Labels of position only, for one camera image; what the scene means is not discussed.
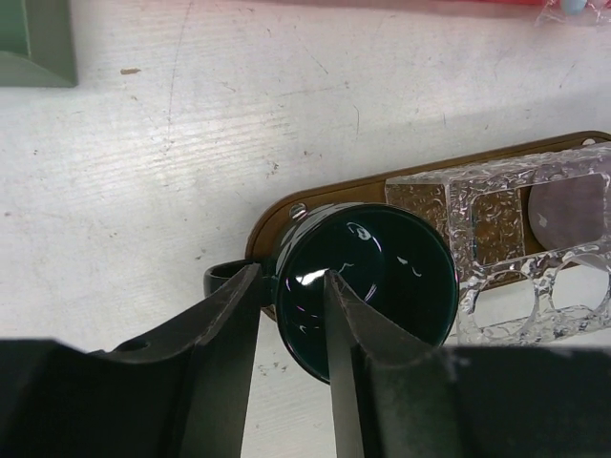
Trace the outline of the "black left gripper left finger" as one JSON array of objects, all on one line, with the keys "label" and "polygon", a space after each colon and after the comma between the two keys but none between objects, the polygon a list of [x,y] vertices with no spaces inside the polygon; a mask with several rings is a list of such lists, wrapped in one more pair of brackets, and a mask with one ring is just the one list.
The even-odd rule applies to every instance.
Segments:
[{"label": "black left gripper left finger", "polygon": [[5,457],[237,457],[263,299],[257,264],[111,351],[1,342]]}]

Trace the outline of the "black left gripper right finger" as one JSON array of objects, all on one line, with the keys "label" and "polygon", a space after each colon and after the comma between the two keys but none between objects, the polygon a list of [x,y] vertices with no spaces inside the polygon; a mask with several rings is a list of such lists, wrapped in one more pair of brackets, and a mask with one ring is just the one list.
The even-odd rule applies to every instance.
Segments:
[{"label": "black left gripper right finger", "polygon": [[610,351],[588,346],[431,346],[324,287],[340,457],[606,457]]}]

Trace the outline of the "dark green mug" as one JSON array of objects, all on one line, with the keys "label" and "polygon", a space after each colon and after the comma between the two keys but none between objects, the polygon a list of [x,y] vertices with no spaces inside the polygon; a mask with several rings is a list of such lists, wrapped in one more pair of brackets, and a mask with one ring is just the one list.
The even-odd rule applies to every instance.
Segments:
[{"label": "dark green mug", "polygon": [[324,276],[331,271],[358,299],[426,344],[445,342],[459,297],[453,255],[415,214],[383,203],[347,202],[289,210],[290,222],[263,271],[263,306],[309,375],[328,382]]}]

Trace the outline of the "clear acrylic toothbrush holder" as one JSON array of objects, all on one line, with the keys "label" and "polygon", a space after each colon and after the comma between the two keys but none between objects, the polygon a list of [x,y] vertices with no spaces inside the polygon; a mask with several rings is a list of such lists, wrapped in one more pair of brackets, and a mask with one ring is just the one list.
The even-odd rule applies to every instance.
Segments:
[{"label": "clear acrylic toothbrush holder", "polygon": [[[603,235],[545,250],[528,220],[535,185],[604,179]],[[386,182],[388,204],[426,220],[459,277],[459,344],[545,344],[610,325],[610,146],[492,160]]]}]

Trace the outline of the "lilac mug black handle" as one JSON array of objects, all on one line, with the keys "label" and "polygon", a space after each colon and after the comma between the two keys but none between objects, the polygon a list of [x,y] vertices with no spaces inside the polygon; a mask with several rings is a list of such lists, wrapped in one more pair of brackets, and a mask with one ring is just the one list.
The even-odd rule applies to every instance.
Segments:
[{"label": "lilac mug black handle", "polygon": [[604,179],[574,177],[535,185],[528,201],[531,230],[545,250],[598,240],[604,231]]}]

